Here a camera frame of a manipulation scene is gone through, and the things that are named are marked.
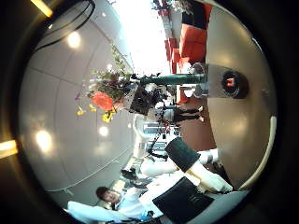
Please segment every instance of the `red flower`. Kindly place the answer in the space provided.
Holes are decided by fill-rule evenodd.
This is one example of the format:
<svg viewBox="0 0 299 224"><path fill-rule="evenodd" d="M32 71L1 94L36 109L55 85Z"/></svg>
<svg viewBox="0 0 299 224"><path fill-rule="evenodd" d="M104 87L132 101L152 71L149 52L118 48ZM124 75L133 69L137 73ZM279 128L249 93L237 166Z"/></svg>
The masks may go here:
<svg viewBox="0 0 299 224"><path fill-rule="evenodd" d="M111 110L113 108L112 99L105 93L97 91L93 95L93 103L103 110Z"/></svg>

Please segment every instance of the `yellow flower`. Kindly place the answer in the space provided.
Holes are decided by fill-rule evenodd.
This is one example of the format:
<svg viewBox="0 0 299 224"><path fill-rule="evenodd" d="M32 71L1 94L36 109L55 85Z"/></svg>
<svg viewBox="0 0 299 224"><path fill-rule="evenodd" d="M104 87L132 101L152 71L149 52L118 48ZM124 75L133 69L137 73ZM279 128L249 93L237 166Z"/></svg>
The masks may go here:
<svg viewBox="0 0 299 224"><path fill-rule="evenodd" d="M85 112L86 112L86 111L83 110L83 109L81 108L81 106L78 106L78 111L77 111L77 115L78 115L78 116L84 114Z"/></svg>
<svg viewBox="0 0 299 224"><path fill-rule="evenodd" d="M90 109L92 112L96 112L96 108L93 105L90 105Z"/></svg>
<svg viewBox="0 0 299 224"><path fill-rule="evenodd" d="M116 113L116 110L113 108L112 110L106 111L104 114L102 114L102 121L109 123L113 120L113 114Z"/></svg>

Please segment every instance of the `man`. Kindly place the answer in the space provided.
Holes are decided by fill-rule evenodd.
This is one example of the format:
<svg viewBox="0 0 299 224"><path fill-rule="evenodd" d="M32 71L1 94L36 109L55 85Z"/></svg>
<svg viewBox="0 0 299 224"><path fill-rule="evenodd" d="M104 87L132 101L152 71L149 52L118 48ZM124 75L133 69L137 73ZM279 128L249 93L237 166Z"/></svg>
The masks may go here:
<svg viewBox="0 0 299 224"><path fill-rule="evenodd" d="M106 202L111 203L112 207L127 217L136 219L145 219L145 216L150 212L139 201L139 197L144 192L142 189L130 188L124 193L118 193L107 187L99 187L95 191L96 196ZM154 214L153 217L159 217L162 214Z"/></svg>
<svg viewBox="0 0 299 224"><path fill-rule="evenodd" d="M165 106L152 109L148 113L150 119L155 119L163 123L177 124L183 120L187 119L199 119L204 122L205 119L200 115L200 112L203 111L203 107L200 106L198 109L180 109L176 106Z"/></svg>

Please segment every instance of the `flower arrangement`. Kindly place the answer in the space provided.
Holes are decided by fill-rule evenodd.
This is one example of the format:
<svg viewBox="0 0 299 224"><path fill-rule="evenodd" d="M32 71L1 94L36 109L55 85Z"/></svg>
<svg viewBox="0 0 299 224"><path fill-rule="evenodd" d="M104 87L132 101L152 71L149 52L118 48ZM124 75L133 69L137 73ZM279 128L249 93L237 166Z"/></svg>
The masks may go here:
<svg viewBox="0 0 299 224"><path fill-rule="evenodd" d="M103 122L111 122L113 114L121 109L121 100L125 94L124 87L130 83L131 73L125 71L125 64L116 47L111 44L113 59L117 66L117 70L107 69L104 72L92 70L92 78L89 80L89 85L85 96L91 99L92 104L89 108L92 112L96 112L97 105L104 111L102 114ZM78 106L78 115L84 114L86 111Z"/></svg>
<svg viewBox="0 0 299 224"><path fill-rule="evenodd" d="M186 12L188 15L193 15L192 5L188 0L169 0L166 3L172 6L175 11Z"/></svg>

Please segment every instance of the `table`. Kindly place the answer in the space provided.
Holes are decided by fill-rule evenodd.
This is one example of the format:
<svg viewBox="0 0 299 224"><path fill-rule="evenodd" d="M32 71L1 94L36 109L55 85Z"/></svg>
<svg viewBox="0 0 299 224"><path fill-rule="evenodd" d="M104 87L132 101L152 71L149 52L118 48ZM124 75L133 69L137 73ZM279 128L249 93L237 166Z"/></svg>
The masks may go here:
<svg viewBox="0 0 299 224"><path fill-rule="evenodd" d="M261 164L266 162L265 155L269 155L273 143L269 136L275 128L270 119L277 109L271 71L246 27L216 7L211 11L207 31L206 63L235 69L249 81L245 99L207 98L221 163L233 186L239 188L252 175L260 174L255 172L263 170Z"/></svg>

